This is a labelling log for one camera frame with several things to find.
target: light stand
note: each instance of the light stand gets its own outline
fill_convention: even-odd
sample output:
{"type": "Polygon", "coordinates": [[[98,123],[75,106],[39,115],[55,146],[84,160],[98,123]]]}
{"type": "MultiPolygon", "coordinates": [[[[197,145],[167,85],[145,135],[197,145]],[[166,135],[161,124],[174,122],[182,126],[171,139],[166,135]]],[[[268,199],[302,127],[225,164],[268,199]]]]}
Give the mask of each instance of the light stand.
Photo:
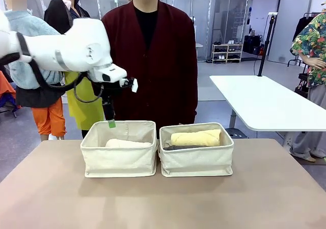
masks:
{"type": "Polygon", "coordinates": [[[261,73],[263,72],[263,67],[264,67],[265,58],[266,58],[266,54],[267,54],[267,49],[268,49],[268,45],[269,45],[269,38],[270,38],[271,30],[273,28],[274,21],[275,21],[275,16],[272,15],[271,18],[270,18],[270,22],[269,22],[269,28],[268,28],[267,38],[266,38],[266,41],[265,41],[263,57],[261,58],[259,72],[258,72],[258,75],[257,75],[259,77],[262,76],[261,73]]]}

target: hawaiian shirt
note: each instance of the hawaiian shirt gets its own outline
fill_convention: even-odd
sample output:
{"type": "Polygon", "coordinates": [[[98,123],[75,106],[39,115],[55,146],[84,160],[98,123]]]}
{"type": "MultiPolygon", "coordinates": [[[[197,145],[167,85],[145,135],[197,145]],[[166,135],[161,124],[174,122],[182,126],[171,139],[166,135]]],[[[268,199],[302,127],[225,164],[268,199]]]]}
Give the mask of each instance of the hawaiian shirt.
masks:
{"type": "MultiPolygon", "coordinates": [[[[295,56],[298,53],[310,57],[319,57],[326,62],[326,9],[316,16],[295,38],[291,48],[295,56]]],[[[326,68],[308,68],[308,87],[326,84],[326,68]]]]}

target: light blue jacket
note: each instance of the light blue jacket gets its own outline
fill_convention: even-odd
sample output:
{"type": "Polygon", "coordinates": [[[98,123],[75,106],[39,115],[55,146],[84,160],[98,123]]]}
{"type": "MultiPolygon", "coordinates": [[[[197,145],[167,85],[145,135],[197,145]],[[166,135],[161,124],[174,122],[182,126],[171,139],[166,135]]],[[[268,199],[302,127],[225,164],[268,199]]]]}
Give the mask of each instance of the light blue jacket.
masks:
{"type": "MultiPolygon", "coordinates": [[[[26,36],[58,35],[59,33],[42,19],[33,16],[31,11],[5,11],[12,31],[20,32],[26,36]]],[[[23,89],[37,89],[37,83],[32,69],[28,63],[13,62],[9,64],[10,76],[15,84],[23,89]]],[[[48,84],[56,84],[62,80],[62,73],[40,69],[48,84]]]]}

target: orange pants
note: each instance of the orange pants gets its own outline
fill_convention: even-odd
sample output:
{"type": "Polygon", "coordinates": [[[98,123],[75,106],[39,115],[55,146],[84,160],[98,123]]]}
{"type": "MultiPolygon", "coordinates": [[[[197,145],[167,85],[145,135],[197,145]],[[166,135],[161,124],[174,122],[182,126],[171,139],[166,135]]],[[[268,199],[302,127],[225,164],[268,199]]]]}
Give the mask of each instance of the orange pants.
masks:
{"type": "Polygon", "coordinates": [[[40,135],[64,136],[66,134],[62,100],[48,108],[32,108],[33,117],[40,135]]]}

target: beige bin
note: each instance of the beige bin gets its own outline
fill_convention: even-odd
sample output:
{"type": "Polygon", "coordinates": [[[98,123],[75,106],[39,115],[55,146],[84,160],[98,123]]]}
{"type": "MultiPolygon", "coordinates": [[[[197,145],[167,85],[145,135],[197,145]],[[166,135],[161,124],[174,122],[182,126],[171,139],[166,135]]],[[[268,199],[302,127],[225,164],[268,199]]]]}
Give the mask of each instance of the beige bin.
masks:
{"type": "Polygon", "coordinates": [[[138,177],[156,172],[156,125],[152,121],[116,121],[110,129],[107,121],[95,123],[80,149],[86,164],[85,177],[138,177]],[[110,139],[149,142],[150,147],[105,147],[110,139]]]}
{"type": "Polygon", "coordinates": [[[159,156],[162,175],[220,176],[231,175],[234,142],[219,123],[200,123],[162,127],[159,131],[159,156]],[[164,150],[173,133],[221,129],[220,146],[164,150]]]}

